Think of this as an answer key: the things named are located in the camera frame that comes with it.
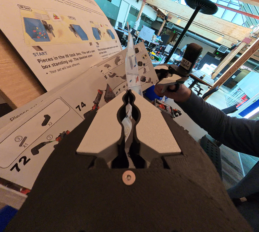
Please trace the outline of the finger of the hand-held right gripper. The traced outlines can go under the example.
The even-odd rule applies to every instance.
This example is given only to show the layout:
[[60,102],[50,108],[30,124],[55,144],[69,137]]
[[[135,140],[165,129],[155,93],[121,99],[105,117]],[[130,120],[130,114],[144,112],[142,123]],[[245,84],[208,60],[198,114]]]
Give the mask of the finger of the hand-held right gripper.
[[157,78],[159,80],[172,76],[172,67],[168,64],[157,65],[154,67]]
[[172,76],[167,76],[166,78],[162,78],[157,85],[167,86],[167,85],[176,85],[177,83],[183,84],[188,79],[188,76],[179,76],[173,74]]

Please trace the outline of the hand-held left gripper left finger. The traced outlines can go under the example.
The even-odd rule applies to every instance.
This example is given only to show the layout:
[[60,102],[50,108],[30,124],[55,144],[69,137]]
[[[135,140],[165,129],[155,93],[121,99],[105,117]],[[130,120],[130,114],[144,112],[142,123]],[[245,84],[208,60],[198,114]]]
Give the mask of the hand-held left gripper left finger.
[[106,162],[128,162],[125,152],[129,136],[128,95],[128,91],[122,92],[97,111],[77,154],[104,158]]

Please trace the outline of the person's right forearm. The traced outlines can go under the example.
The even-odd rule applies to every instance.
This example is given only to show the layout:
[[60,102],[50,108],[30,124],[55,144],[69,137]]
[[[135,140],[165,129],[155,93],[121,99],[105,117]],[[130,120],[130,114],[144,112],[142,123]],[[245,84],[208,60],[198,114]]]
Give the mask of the person's right forearm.
[[193,92],[179,107],[212,138],[240,153],[259,157],[259,121],[226,115]]

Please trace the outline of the black floor lamp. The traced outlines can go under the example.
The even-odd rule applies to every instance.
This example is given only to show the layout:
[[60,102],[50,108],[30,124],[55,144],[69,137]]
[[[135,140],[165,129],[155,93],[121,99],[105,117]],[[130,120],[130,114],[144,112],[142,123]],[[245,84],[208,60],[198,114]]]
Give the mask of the black floor lamp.
[[182,33],[180,34],[177,42],[170,51],[169,55],[165,59],[165,64],[168,63],[175,50],[178,48],[179,44],[184,38],[184,35],[186,34],[187,30],[189,29],[191,23],[195,19],[198,12],[201,12],[206,15],[214,15],[218,11],[217,5],[210,0],[185,0],[185,3],[187,4],[187,6],[194,9],[194,12],[190,17],[189,21],[187,22],[185,28],[183,29]]

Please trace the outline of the white whiteboard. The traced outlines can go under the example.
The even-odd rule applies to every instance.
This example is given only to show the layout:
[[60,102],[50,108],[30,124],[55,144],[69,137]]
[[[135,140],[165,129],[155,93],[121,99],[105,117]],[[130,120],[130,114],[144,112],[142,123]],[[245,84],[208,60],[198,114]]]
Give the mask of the white whiteboard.
[[140,39],[143,39],[143,40],[146,40],[148,42],[151,42],[154,33],[155,33],[155,30],[153,30],[153,29],[143,25],[141,30],[140,30],[140,32],[139,32],[138,37]]

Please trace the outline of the person's right hand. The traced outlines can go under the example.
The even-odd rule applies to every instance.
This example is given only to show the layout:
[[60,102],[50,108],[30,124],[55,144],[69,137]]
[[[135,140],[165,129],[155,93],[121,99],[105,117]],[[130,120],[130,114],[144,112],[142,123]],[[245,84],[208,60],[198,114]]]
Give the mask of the person's right hand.
[[183,103],[187,101],[192,94],[192,91],[183,84],[179,84],[179,89],[176,92],[171,92],[168,90],[165,90],[164,92],[162,92],[162,90],[163,90],[162,85],[154,86],[154,92],[157,94],[157,96],[168,97],[174,100],[176,103]]

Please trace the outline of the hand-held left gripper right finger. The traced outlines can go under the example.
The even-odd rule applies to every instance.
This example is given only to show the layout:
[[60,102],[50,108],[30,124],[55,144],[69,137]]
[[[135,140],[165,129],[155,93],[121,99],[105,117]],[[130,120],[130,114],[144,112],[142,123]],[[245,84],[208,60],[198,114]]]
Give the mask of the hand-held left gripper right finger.
[[132,162],[151,162],[154,158],[180,155],[176,139],[162,112],[135,91],[130,90],[133,141],[130,146]]

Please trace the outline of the white printed task sheet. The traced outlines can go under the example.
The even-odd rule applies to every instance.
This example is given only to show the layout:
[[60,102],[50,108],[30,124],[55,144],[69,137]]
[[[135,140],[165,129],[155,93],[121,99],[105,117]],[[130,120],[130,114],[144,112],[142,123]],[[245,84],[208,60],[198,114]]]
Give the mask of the white printed task sheet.
[[1,31],[50,91],[122,50],[94,0],[0,0]]

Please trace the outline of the building instruction booklet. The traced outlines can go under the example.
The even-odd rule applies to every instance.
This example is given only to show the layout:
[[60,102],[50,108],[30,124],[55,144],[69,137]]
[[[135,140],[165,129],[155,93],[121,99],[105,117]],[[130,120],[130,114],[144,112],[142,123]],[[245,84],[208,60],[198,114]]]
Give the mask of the building instruction booklet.
[[1,131],[1,178],[31,189],[58,143],[128,89],[126,49],[92,67]]

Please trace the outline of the grey orange tracked toy robot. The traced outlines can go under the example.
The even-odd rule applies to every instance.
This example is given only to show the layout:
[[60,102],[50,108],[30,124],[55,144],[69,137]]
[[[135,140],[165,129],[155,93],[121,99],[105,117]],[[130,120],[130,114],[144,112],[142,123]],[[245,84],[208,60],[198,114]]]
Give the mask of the grey orange tracked toy robot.
[[182,115],[181,111],[172,108],[170,105],[158,99],[154,99],[154,106],[160,111],[167,113],[171,118],[176,118]]

